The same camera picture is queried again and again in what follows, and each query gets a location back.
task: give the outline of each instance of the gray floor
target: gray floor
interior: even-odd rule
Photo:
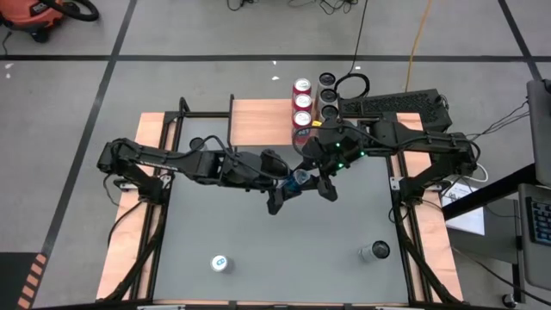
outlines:
[[[75,61],[0,61],[0,251],[40,251],[93,104],[101,104],[79,168],[59,236],[35,305],[92,302],[105,258],[115,208],[95,168],[105,142],[135,135],[139,115],[175,109],[185,96],[193,110],[228,110],[237,98],[286,97],[297,77],[323,71],[343,75],[349,61],[106,61],[79,55],[112,53],[128,4],[136,2],[121,55],[351,55],[362,4],[348,14],[325,15],[317,5],[291,9],[285,0],[259,0],[231,12],[218,0],[93,0],[102,13],[95,23],[67,20],[40,45],[14,33],[12,55],[75,55]],[[359,46],[361,55],[407,55],[425,0],[370,0]],[[547,0],[508,1],[533,55],[551,56]],[[0,28],[0,38],[6,34]],[[436,0],[418,55],[522,56],[497,0]],[[371,95],[403,91],[404,61],[357,62],[371,79]],[[551,64],[537,64],[551,76]],[[105,96],[98,92],[107,78]],[[505,116],[526,96],[531,79],[523,62],[416,62],[410,90],[437,88],[447,96],[453,129],[475,133]],[[344,85],[354,93],[353,82]],[[530,163],[529,121],[523,119],[478,140],[490,182]],[[463,294],[475,305],[500,306],[510,290],[478,266],[456,257]],[[510,277],[510,266],[484,260]],[[551,299],[551,293],[532,291]],[[543,308],[529,301],[529,308]]]

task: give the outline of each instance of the wet vac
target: wet vac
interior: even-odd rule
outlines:
[[[63,0],[0,0],[0,24],[15,31],[31,34],[33,40],[48,41],[50,30],[61,24],[64,16],[83,22],[99,18],[96,6],[89,0],[74,0],[90,13],[82,14],[74,2]]]

